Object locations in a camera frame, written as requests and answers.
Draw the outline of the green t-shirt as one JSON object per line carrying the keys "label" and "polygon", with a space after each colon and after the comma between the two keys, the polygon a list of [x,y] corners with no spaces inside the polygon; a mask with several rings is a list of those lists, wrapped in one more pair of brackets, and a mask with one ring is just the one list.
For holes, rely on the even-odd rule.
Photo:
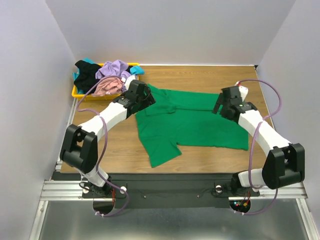
{"label": "green t-shirt", "polygon": [[151,167],[180,155],[179,146],[249,149],[249,136],[237,123],[213,113],[217,93],[160,89],[150,85],[155,99],[135,115],[138,137]]}

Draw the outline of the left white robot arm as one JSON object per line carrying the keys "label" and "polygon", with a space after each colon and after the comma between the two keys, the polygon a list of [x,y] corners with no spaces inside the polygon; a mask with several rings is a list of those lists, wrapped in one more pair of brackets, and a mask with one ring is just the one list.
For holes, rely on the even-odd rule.
{"label": "left white robot arm", "polygon": [[75,168],[92,186],[108,195],[116,188],[110,183],[109,175],[100,168],[108,144],[108,131],[155,103],[150,87],[134,79],[128,90],[113,99],[103,111],[77,109],[92,112],[95,116],[80,125],[71,124],[66,128],[59,158]]}

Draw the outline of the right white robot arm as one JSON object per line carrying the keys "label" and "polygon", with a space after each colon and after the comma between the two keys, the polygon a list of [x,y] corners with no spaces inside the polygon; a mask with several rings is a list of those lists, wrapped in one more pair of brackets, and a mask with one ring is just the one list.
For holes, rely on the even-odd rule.
{"label": "right white robot arm", "polygon": [[214,114],[233,121],[252,136],[266,155],[262,168],[233,174],[231,186],[239,188],[268,187],[271,190],[297,184],[305,179],[305,149],[291,143],[265,121],[257,107],[246,102],[248,88],[235,85],[221,90],[213,108]]}

